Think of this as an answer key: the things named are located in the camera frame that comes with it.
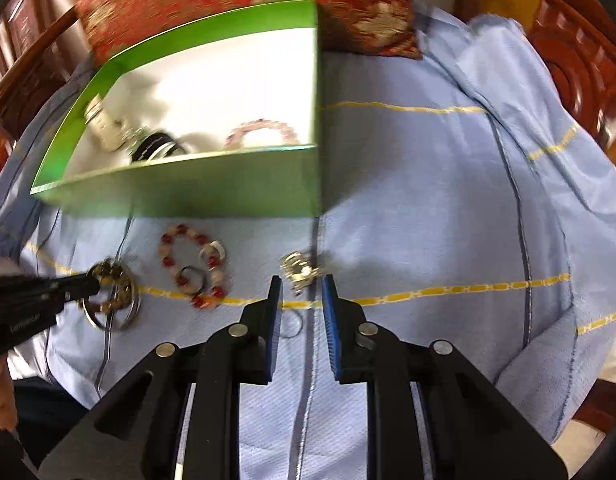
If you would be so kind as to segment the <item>person's left hand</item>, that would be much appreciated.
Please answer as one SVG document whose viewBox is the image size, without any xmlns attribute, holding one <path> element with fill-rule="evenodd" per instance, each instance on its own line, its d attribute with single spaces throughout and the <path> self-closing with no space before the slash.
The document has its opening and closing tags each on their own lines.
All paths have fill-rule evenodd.
<svg viewBox="0 0 616 480">
<path fill-rule="evenodd" d="M 14 384 L 9 374 L 7 356 L 0 356 L 0 429 L 13 432 L 17 422 Z"/>
</svg>

